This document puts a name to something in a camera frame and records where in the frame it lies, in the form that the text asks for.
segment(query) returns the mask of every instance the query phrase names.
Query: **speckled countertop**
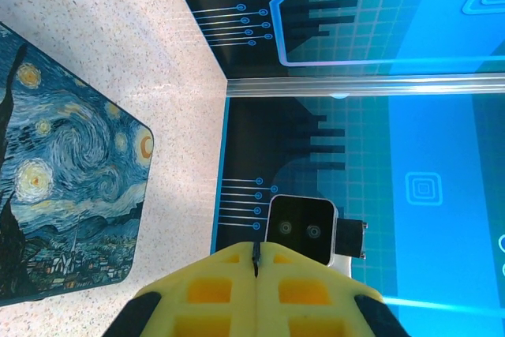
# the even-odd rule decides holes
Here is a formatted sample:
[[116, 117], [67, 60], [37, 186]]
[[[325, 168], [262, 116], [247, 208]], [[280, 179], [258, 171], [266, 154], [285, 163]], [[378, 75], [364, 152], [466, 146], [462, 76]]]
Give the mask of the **speckled countertop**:
[[208, 255], [226, 79], [184, 0], [0, 0], [0, 21], [151, 127], [128, 278], [0, 308], [0, 335], [98, 336], [145, 284]]

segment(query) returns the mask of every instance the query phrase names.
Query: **starry night painting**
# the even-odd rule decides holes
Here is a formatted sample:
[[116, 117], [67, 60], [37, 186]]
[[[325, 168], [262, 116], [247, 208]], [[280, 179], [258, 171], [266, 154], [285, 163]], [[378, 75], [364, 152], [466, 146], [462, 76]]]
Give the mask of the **starry night painting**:
[[123, 280], [149, 129], [0, 24], [0, 305]]

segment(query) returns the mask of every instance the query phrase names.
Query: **village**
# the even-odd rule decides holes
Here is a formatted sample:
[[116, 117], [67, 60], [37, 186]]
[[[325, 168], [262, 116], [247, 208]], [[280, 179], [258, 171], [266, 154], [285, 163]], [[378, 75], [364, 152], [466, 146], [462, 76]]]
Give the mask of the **village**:
[[27, 263], [28, 276], [37, 283], [39, 291], [119, 282], [132, 267], [135, 239], [123, 238], [121, 242], [78, 245], [74, 238], [68, 251], [41, 249]]

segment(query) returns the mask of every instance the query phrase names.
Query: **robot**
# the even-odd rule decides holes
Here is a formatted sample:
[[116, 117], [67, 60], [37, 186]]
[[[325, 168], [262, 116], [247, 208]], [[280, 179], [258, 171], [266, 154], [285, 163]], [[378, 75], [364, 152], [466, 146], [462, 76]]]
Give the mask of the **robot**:
[[146, 286], [103, 337], [408, 337], [374, 289], [273, 242], [240, 242]]

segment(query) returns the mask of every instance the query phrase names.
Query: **swirling sky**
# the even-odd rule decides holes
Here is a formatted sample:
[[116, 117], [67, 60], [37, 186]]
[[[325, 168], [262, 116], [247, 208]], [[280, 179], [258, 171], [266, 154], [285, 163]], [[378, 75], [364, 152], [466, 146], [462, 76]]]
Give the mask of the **swirling sky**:
[[[3, 99], [22, 40], [0, 29]], [[0, 190], [14, 191], [20, 222], [40, 224], [67, 207], [71, 224], [77, 212], [120, 215], [143, 200], [153, 143], [147, 128], [33, 47], [17, 73], [13, 98]]]

